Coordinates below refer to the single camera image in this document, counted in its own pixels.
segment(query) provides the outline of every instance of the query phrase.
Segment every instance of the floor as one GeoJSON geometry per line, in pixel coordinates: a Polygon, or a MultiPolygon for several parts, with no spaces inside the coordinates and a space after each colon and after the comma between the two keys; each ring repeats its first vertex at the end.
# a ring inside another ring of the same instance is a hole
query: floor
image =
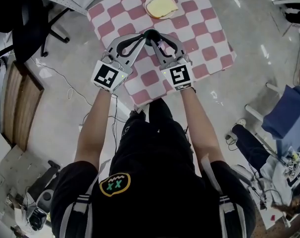
{"type": "MultiPolygon", "coordinates": [[[[278,96],[266,89],[265,83],[271,82],[280,89],[284,89],[286,84],[293,86],[300,44],[299,33],[297,28],[291,28],[282,37],[289,23],[271,0],[210,1],[238,56],[231,68],[203,79],[195,88],[214,125],[228,164],[247,166],[247,161],[241,153],[234,150],[235,145],[230,146],[233,151],[229,150],[224,136],[239,118],[245,117],[248,127],[272,144],[270,137],[263,133],[255,119],[246,113],[244,106],[250,104],[266,114],[273,108],[278,96]]],[[[92,104],[98,89],[90,82],[90,78],[103,52],[101,43],[86,16],[79,13],[67,13],[56,27],[69,36],[71,41],[64,44],[49,37],[49,56],[41,58],[40,52],[37,52],[33,60],[55,68],[92,104]]],[[[30,133],[28,148],[44,160],[53,159],[65,166],[74,158],[79,125],[83,123],[83,117],[90,110],[90,106],[76,92],[70,96],[69,85],[55,71],[35,65],[32,60],[28,61],[28,65],[45,88],[30,133]]],[[[129,109],[133,108],[129,97],[120,89],[116,94],[121,104],[129,109]]],[[[175,120],[185,128],[187,124],[180,94],[166,96],[164,100],[175,120]]],[[[114,103],[115,99],[110,111],[112,115],[115,112],[114,103]]],[[[126,113],[119,110],[118,116],[125,120],[126,113]]],[[[114,154],[112,122],[113,119],[109,118],[102,161],[114,154]]],[[[118,123],[118,135],[122,125],[123,123],[118,123]]]]}

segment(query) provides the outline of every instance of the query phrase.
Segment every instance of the white cable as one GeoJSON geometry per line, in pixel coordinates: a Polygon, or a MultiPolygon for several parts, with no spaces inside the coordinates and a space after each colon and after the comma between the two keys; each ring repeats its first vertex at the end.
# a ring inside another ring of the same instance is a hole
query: white cable
{"type": "Polygon", "coordinates": [[[46,65],[44,65],[44,64],[42,64],[42,63],[37,63],[37,62],[35,62],[34,60],[33,60],[33,58],[31,58],[31,60],[32,60],[32,62],[35,64],[35,65],[41,65],[41,66],[43,66],[43,67],[45,67],[45,68],[48,68],[48,69],[51,69],[51,70],[54,70],[57,74],[59,74],[60,76],[62,76],[63,78],[64,78],[64,80],[65,80],[65,82],[69,85],[69,89],[67,90],[67,95],[66,95],[66,98],[68,99],[68,100],[71,100],[72,99],[72,96],[73,96],[73,91],[75,91],[78,95],[80,95],[82,98],[84,98],[84,100],[86,101],[86,103],[89,105],[89,106],[91,106],[92,107],[92,105],[87,101],[87,99],[85,98],[85,96],[83,95],[83,94],[80,94],[68,81],[67,81],[67,79],[66,79],[66,77],[64,76],[64,75],[62,75],[61,73],[59,73],[58,71],[56,71],[56,69],[54,69],[54,68],[51,68],[51,67],[48,67],[48,66],[46,66],[46,65]]]}

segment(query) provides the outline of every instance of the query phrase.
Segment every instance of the wooden board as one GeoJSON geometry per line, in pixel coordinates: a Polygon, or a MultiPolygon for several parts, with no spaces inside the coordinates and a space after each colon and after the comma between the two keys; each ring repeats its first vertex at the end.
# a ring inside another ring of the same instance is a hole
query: wooden board
{"type": "Polygon", "coordinates": [[[14,63],[12,63],[7,73],[8,80],[3,107],[3,133],[13,144],[16,104],[27,73],[23,70],[19,70],[14,63]]]}
{"type": "MultiPolygon", "coordinates": [[[[28,71],[24,64],[15,62],[15,65],[28,71]]],[[[43,86],[28,71],[17,102],[14,121],[14,142],[23,151],[27,149],[31,125],[43,91],[43,86]]]]}

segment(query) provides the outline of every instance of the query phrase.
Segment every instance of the slice of bread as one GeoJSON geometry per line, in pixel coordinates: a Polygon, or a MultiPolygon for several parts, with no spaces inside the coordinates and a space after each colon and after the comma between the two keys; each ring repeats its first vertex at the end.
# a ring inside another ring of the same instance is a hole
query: slice of bread
{"type": "Polygon", "coordinates": [[[177,9],[174,0],[152,0],[147,4],[148,13],[154,18],[162,18],[177,9]]]}

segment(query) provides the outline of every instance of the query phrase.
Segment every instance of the blue cloth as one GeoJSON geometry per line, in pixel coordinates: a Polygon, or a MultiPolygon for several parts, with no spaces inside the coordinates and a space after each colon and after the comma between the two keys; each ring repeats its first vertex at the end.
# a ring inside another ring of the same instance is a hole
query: blue cloth
{"type": "Polygon", "coordinates": [[[285,87],[283,96],[272,112],[263,119],[262,128],[271,133],[277,143],[279,157],[287,156],[290,146],[300,147],[300,87],[285,87]]]}

